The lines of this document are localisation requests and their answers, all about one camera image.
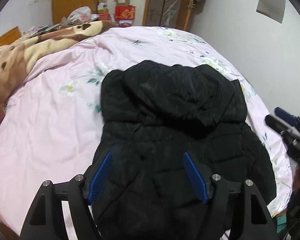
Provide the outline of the black hooded puffer jacket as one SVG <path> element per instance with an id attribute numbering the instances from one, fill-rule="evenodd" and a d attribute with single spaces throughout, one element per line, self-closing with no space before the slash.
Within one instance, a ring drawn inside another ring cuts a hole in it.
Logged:
<path id="1" fill-rule="evenodd" d="M 229 181 L 251 179 L 276 197 L 266 148 L 246 123 L 239 81 L 208 65 L 143 61 L 109 72 L 101 86 L 104 126 L 95 152 L 113 165 L 93 216 L 103 239 L 195 239 L 207 207 L 196 197 L 183 155 Z"/>

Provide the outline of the pink floral duvet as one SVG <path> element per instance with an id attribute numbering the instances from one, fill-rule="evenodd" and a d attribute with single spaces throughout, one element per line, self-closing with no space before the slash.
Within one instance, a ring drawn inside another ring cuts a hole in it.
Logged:
<path id="1" fill-rule="evenodd" d="M 111 28 L 40 59 L 10 97 L 0 125 L 0 219 L 20 233 L 41 183 L 71 179 L 91 164 L 101 140 L 101 82 L 112 70 L 151 60 L 167 66 L 207 64 L 240 82 L 247 124 L 266 147 L 276 180 L 272 216 L 283 211 L 293 176 L 282 140 L 264 123 L 269 113 L 243 75 L 201 37 L 171 28 Z"/>

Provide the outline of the teal box on floor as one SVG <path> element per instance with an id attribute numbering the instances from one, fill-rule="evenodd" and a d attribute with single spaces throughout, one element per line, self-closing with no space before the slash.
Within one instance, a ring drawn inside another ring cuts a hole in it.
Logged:
<path id="1" fill-rule="evenodd" d="M 282 214 L 280 216 L 275 216 L 273 218 L 274 224 L 275 224 L 275 228 L 277 231 L 277 234 L 280 235 L 282 233 L 285 233 L 285 231 L 287 230 L 287 216 L 286 214 Z"/>

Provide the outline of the brown dog print blanket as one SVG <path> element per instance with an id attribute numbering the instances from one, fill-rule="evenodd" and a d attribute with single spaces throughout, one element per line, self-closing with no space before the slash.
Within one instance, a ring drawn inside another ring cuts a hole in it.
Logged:
<path id="1" fill-rule="evenodd" d="M 36 62 L 74 44 L 117 27 L 113 21 L 82 23 L 0 47 L 0 124 L 8 98 L 25 80 Z"/>

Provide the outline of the pink storage bin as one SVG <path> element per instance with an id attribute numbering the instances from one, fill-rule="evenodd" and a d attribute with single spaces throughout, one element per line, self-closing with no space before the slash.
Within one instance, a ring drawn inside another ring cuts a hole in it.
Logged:
<path id="1" fill-rule="evenodd" d="M 111 21 L 111 16 L 109 13 L 99 14 L 99 21 Z"/>

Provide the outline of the wooden headboard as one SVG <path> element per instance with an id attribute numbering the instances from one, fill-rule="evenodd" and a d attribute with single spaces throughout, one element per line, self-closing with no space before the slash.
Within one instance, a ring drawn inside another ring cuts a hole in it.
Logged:
<path id="1" fill-rule="evenodd" d="M 18 40 L 21 37 L 19 27 L 16 26 L 8 32 L 0 36 L 0 46 L 9 45 Z"/>

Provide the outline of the white plastic bag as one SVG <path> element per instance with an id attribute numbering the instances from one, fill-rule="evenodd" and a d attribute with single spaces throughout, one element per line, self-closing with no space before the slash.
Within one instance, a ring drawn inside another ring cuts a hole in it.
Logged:
<path id="1" fill-rule="evenodd" d="M 67 20 L 74 22 L 85 22 L 91 20 L 91 9 L 89 7 L 80 7 L 70 13 Z"/>

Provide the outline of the red gift box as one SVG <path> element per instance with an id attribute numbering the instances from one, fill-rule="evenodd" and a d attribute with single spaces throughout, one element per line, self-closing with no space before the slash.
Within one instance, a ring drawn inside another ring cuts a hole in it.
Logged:
<path id="1" fill-rule="evenodd" d="M 135 20 L 135 6 L 116 6 L 115 7 L 115 20 Z"/>

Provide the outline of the brown cardboard box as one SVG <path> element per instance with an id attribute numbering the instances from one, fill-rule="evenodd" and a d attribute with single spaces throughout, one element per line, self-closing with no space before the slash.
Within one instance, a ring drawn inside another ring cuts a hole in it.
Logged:
<path id="1" fill-rule="evenodd" d="M 130 6 L 130 0 L 115 0 L 117 7 L 127 7 Z"/>

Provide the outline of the wooden door with frame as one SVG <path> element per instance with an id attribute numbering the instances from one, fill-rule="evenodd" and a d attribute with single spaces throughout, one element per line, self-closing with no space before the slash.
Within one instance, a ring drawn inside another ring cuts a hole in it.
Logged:
<path id="1" fill-rule="evenodd" d="M 143 26 L 158 26 L 186 30 L 194 0 L 146 0 Z"/>

